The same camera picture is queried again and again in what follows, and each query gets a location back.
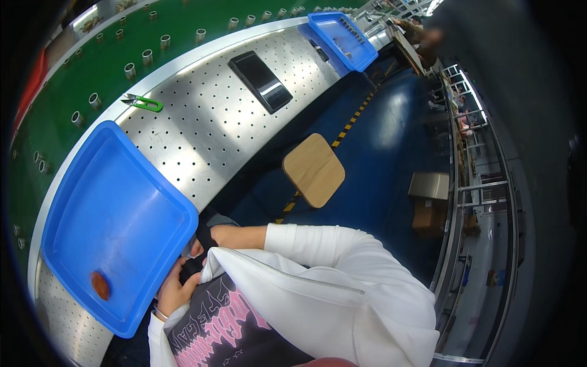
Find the bracelet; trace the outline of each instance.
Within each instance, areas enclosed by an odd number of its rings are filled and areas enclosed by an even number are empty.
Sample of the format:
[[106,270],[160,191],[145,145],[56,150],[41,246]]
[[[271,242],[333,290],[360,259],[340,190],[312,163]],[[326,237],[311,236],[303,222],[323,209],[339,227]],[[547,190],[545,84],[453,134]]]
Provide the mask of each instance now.
[[157,305],[154,305],[153,307],[155,307],[155,312],[159,312],[159,315],[163,316],[163,318],[165,320],[169,319],[169,316],[165,316],[165,314],[161,311],[159,311],[159,309],[157,308]]

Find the white hoodie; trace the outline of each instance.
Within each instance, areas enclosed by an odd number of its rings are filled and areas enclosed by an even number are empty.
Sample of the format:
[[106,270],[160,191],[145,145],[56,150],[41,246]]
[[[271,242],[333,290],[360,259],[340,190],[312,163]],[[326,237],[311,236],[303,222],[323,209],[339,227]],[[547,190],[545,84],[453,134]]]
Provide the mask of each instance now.
[[[314,358],[361,367],[432,361],[434,294],[368,233],[268,224],[265,250],[209,250],[201,282],[225,272],[273,329]],[[151,315],[151,366],[176,366],[166,331],[188,309],[183,305],[165,324]]]

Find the wooden stool seat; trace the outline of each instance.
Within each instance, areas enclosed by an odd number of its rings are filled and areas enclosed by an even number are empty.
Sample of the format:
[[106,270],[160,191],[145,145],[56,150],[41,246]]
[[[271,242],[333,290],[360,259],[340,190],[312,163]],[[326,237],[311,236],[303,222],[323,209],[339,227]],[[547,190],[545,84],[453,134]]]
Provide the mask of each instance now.
[[312,208],[323,207],[345,180],[345,169],[320,134],[312,134],[285,156],[285,175]]

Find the hoodie zipper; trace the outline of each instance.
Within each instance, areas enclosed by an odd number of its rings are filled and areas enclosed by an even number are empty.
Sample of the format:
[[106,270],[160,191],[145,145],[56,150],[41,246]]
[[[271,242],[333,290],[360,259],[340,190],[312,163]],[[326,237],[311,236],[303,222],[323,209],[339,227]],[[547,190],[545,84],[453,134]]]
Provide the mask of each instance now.
[[289,274],[289,273],[287,273],[285,271],[281,271],[279,269],[276,269],[276,268],[272,267],[271,265],[268,265],[268,264],[266,264],[266,263],[264,263],[264,262],[262,262],[260,260],[257,260],[256,258],[254,258],[252,256],[249,256],[247,254],[243,254],[242,252],[233,250],[231,248],[226,248],[226,247],[219,247],[219,248],[221,248],[222,250],[227,250],[229,252],[235,252],[239,256],[247,257],[247,258],[255,261],[256,263],[261,264],[264,267],[269,268],[269,269],[271,269],[271,270],[273,270],[273,271],[275,271],[275,272],[277,272],[277,273],[279,273],[281,275],[284,275],[284,276],[286,276],[288,278],[297,279],[297,280],[301,280],[301,281],[305,281],[305,282],[310,282],[310,283],[314,283],[314,284],[321,284],[321,285],[325,285],[327,287],[332,287],[332,288],[344,289],[346,291],[356,292],[356,293],[359,293],[361,295],[364,295],[365,294],[365,291],[362,290],[362,289],[358,289],[358,288],[354,288],[354,287],[349,287],[347,285],[340,285],[340,284],[328,283],[328,282],[323,282],[323,281],[320,281],[320,280],[314,280],[314,279],[310,279],[310,278],[299,277],[297,275],[292,275],[292,274]]

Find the hand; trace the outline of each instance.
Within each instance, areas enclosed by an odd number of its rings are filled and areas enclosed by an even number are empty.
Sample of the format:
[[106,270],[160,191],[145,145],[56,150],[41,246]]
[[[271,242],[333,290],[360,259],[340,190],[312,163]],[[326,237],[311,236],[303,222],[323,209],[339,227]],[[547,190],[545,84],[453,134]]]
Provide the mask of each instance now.
[[[180,271],[187,260],[187,257],[177,259],[157,293],[157,298],[159,299],[157,308],[167,317],[191,299],[195,287],[200,283],[201,273],[197,272],[185,282],[183,287],[181,286]],[[165,321],[165,317],[161,316],[159,312],[155,316],[161,321]]]

